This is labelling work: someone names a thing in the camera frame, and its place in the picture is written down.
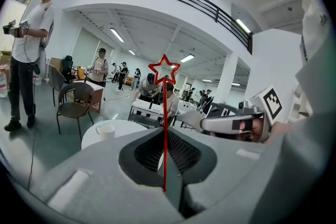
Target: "mug handle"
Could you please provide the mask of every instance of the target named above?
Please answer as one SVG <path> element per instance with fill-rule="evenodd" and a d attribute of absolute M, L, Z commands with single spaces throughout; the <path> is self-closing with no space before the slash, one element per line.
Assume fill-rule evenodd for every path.
<path fill-rule="evenodd" d="M 98 132 L 98 127 L 100 128 L 100 125 L 96 126 L 96 132 L 97 132 L 97 134 L 100 134 L 100 133 Z"/>

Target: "red line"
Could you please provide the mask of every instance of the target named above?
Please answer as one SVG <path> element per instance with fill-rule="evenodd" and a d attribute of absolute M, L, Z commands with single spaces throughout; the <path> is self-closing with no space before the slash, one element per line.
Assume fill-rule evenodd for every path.
<path fill-rule="evenodd" d="M 166 95 L 166 79 L 163 79 L 163 128 L 164 128 L 164 152 L 163 152 L 163 192 L 166 191 L 167 178 L 167 95 Z"/>

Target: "gray chair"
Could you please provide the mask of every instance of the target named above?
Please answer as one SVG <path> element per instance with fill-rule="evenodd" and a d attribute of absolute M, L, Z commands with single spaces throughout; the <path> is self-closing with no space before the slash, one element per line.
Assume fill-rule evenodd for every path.
<path fill-rule="evenodd" d="M 54 106 L 55 105 L 55 90 L 60 92 L 63 87 L 65 87 L 67 84 L 65 84 L 65 77 L 57 70 L 56 67 L 53 65 L 49 65 L 48 69 L 48 84 L 52 87 L 52 100 L 54 101 Z"/>
<path fill-rule="evenodd" d="M 69 91 L 74 92 L 73 102 L 62 103 L 64 95 Z M 95 91 L 93 87 L 83 82 L 71 83 L 61 89 L 58 96 L 58 110 L 56 116 L 59 134 L 61 134 L 61 129 L 59 127 L 58 116 L 62 115 L 67 118 L 74 118 L 77 120 L 79 136 L 80 140 L 82 140 L 79 118 L 85 116 L 86 113 L 88 113 L 92 125 L 94 125 L 94 122 L 89 112 L 90 106 L 92 105 L 91 100 L 93 99 L 93 96 L 95 94 L 94 92 Z"/>
<path fill-rule="evenodd" d="M 190 125 L 192 128 L 194 128 L 198 133 L 200 133 L 203 130 L 201 128 L 201 120 L 203 117 L 198 111 L 189 110 L 183 114 L 177 114 L 174 117 L 175 117 L 174 124 L 175 121 L 181 121 L 182 122 L 181 127 L 183 126 L 184 123 L 186 123 Z"/>

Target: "chair seat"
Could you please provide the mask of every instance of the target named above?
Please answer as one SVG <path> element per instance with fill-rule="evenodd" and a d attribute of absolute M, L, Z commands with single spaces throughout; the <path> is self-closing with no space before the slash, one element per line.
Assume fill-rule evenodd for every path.
<path fill-rule="evenodd" d="M 79 103 L 68 102 L 58 107 L 58 113 L 68 118 L 79 118 L 85 114 L 86 109 L 87 107 Z"/>

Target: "chair leg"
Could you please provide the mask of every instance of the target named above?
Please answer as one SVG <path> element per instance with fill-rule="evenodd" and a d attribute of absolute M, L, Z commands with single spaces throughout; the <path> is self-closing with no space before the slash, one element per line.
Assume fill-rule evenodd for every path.
<path fill-rule="evenodd" d="M 52 90 L 53 90 L 53 91 L 52 91 L 52 92 L 53 92 L 53 93 L 52 93 L 52 94 L 53 94 L 53 95 L 52 95 L 52 99 L 53 99 L 53 101 L 54 101 L 54 106 L 56 106 L 56 105 L 55 105 L 55 90 L 54 90 L 54 89 L 52 89 Z"/>
<path fill-rule="evenodd" d="M 94 122 L 93 122 L 93 120 L 92 120 L 92 117 L 91 117 L 90 111 L 88 111 L 88 114 L 89 114 L 89 116 L 90 116 L 90 120 L 91 120 L 91 122 L 92 122 L 92 125 L 94 125 Z"/>
<path fill-rule="evenodd" d="M 77 120 L 77 124 L 78 124 L 79 137 L 80 137 L 80 140 L 82 141 L 82 132 L 80 131 L 79 118 L 76 118 L 76 120 Z"/>
<path fill-rule="evenodd" d="M 61 128 L 59 127 L 59 122 L 58 122 L 58 111 L 57 111 L 57 115 L 56 115 L 56 120 L 57 120 L 57 126 L 58 126 L 58 133 L 61 134 Z"/>

